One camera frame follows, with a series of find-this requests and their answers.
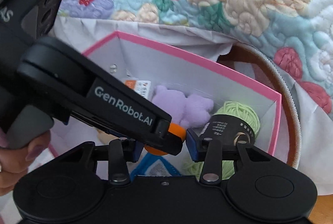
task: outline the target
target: human hand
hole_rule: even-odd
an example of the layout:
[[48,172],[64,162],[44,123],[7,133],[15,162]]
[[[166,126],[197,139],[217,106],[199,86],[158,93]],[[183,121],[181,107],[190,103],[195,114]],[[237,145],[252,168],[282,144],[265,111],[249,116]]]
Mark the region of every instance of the human hand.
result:
[[0,196],[12,191],[18,180],[27,174],[28,167],[50,143],[50,132],[33,139],[27,146],[18,150],[6,149],[6,135],[0,129]]

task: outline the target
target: lavender stuffed animal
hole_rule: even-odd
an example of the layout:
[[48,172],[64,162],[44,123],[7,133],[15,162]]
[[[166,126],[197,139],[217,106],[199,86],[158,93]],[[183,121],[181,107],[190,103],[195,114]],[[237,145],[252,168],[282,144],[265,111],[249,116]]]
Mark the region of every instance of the lavender stuffed animal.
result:
[[171,122],[185,129],[204,126],[214,106],[213,100],[209,98],[197,94],[186,98],[181,91],[168,90],[163,85],[156,87],[152,102],[172,116]]

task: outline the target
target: fingernail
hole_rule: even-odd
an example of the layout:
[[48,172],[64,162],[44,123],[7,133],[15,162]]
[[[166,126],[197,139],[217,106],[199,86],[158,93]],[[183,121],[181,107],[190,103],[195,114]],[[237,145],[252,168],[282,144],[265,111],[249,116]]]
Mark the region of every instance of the fingernail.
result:
[[43,151],[45,150],[45,147],[42,145],[36,145],[27,155],[25,158],[26,161],[34,160],[37,156],[39,156]]
[[2,148],[7,148],[8,147],[8,141],[6,134],[2,131],[0,128],[0,147]]

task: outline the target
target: pink box rim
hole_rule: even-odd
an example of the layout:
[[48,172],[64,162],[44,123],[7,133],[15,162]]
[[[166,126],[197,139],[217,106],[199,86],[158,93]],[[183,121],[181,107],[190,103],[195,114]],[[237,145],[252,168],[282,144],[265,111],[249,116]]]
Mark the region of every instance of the pink box rim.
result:
[[[85,56],[90,55],[93,51],[95,51],[96,49],[105,45],[107,42],[111,41],[115,37],[161,51],[161,52],[169,54],[171,56],[182,58],[183,60],[186,60],[190,63],[197,64],[197,65],[204,67],[208,70],[211,70],[215,73],[223,75],[237,83],[240,83],[241,85],[243,85],[247,88],[252,89],[253,91],[265,96],[266,98],[275,101],[276,109],[275,109],[274,127],[273,127],[271,142],[270,142],[269,148],[268,148],[268,153],[271,155],[274,155],[276,143],[277,143],[277,137],[278,137],[278,133],[279,133],[280,119],[281,119],[282,96],[280,93],[272,90],[271,88],[259,83],[258,81],[254,80],[252,78],[249,78],[249,77],[243,75],[242,73],[239,73],[239,72],[237,72],[233,69],[230,69],[224,65],[221,65],[219,63],[213,62],[209,59],[203,58],[196,54],[179,49],[177,47],[173,47],[173,46],[170,46],[167,44],[163,44],[161,42],[153,41],[153,40],[150,40],[150,39],[147,39],[144,37],[140,37],[140,36],[136,36],[133,34],[129,34],[126,32],[114,31],[111,34],[104,37],[103,39],[97,41],[94,45],[92,45],[91,47],[86,49],[84,52],[82,52],[82,54]],[[55,150],[52,146],[50,146],[49,149],[54,154],[54,156],[57,155],[57,153],[55,152]]]

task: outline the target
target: pink flower pattern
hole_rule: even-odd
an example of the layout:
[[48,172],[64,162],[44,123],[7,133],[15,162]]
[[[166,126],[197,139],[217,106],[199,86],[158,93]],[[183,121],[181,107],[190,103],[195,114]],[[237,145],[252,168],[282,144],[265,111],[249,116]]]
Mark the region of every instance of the pink flower pattern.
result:
[[274,56],[274,63],[286,71],[295,80],[300,80],[303,75],[303,65],[296,50],[292,47],[279,49]]
[[303,65],[296,50],[292,47],[279,49],[274,56],[274,62],[289,73],[309,96],[328,114],[332,111],[332,99],[318,84],[302,81]]
[[312,82],[299,82],[299,85],[327,114],[332,111],[332,99],[323,87]]

